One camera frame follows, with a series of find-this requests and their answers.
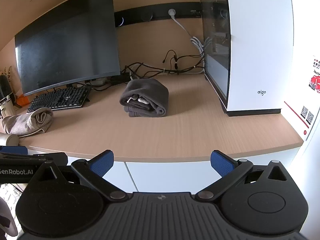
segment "round pad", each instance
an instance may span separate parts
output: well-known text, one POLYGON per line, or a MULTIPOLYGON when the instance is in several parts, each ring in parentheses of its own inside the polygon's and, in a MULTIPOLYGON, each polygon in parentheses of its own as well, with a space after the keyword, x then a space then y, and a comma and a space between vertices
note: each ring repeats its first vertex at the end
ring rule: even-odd
POLYGON ((38 185, 34 192, 24 192, 16 206, 19 222, 29 233, 72 235, 92 225, 103 210, 101 196, 88 187, 69 182, 57 187, 52 181, 38 185))
POLYGON ((272 192, 258 192, 248 198, 249 206, 261 213, 275 213, 285 206, 283 197, 272 192))
POLYGON ((224 217, 242 230, 258 235, 280 235, 300 228, 308 206, 297 187, 266 179, 238 185, 221 198, 224 217))

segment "folded beige cloth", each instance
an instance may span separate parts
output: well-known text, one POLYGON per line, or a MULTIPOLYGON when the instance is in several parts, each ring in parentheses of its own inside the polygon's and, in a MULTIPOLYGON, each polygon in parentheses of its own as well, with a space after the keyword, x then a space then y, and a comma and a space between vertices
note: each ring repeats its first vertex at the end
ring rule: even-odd
POLYGON ((2 128, 5 133, 26 137, 38 132, 46 132, 52 120, 52 110, 42 107, 31 113, 3 118, 2 128))

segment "power plug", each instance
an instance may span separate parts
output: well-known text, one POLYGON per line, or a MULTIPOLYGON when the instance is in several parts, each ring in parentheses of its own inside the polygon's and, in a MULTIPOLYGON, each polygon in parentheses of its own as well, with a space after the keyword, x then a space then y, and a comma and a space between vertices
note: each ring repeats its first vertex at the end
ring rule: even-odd
POLYGON ((168 13, 169 13, 169 15, 171 16, 171 18, 173 19, 174 16, 176 15, 176 10, 175 10, 175 9, 170 9, 170 10, 168 11, 168 13))

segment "wooden wall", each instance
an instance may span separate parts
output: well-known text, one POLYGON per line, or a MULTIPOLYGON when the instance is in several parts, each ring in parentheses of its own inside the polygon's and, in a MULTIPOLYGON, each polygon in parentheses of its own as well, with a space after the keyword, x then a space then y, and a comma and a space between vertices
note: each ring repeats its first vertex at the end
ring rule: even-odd
MULTIPOLYGON (((0 0, 0 71, 13 66, 12 85, 20 88, 16 69, 14 35, 25 26, 65 0, 0 0)), ((138 6, 199 0, 114 0, 115 11, 138 6)), ((201 19, 180 19, 188 31, 203 39, 201 19)), ((169 60, 162 63, 166 52, 174 49, 179 55, 198 54, 188 35, 172 20, 139 23, 117 28, 119 60, 124 65, 140 61, 160 68, 170 67, 169 60)), ((179 68, 192 66, 195 59, 181 61, 179 68)))

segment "folded blanket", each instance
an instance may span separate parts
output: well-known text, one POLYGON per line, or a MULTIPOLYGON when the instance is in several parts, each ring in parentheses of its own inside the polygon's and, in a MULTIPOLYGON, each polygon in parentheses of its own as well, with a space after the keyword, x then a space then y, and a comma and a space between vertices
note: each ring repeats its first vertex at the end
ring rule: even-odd
POLYGON ((34 112, 7 116, 2 119, 2 128, 5 133, 26 137, 38 132, 46 132, 53 120, 50 108, 42 107, 34 112))
POLYGON ((152 78, 131 80, 120 98, 120 104, 130 117, 166 116, 168 103, 168 89, 152 78))

